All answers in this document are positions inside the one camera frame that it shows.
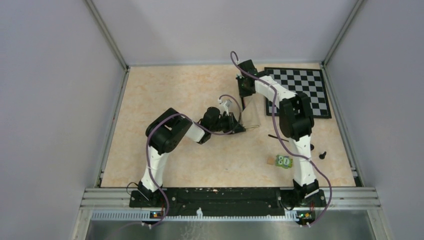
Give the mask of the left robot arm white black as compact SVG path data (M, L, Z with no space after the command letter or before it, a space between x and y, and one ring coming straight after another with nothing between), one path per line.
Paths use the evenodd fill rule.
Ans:
M160 202L159 188L163 186L163 174L169 154L183 138L189 138L200 145L212 135L233 135L243 133L246 128L241 118L233 112L209 107L203 117L193 122L170 107L155 119L146 129L148 161L137 191L141 200L149 207Z

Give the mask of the beige cloth napkin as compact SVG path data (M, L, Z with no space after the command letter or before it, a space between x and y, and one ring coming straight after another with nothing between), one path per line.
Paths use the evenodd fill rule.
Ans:
M242 99L243 110L242 110L242 125L246 131L259 128L261 126L259 111L257 109L256 101L254 97L246 96Z

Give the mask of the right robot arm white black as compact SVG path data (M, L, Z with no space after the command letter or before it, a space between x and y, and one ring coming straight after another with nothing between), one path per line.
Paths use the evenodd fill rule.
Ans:
M278 108L278 119L272 122L277 137L284 136L292 148L287 153L292 156L294 165L293 200L299 206L307 206L319 192L311 162L311 135L315 123L310 97L290 91L264 71L257 71L252 60L235 66L240 70L236 79L242 97L261 94Z

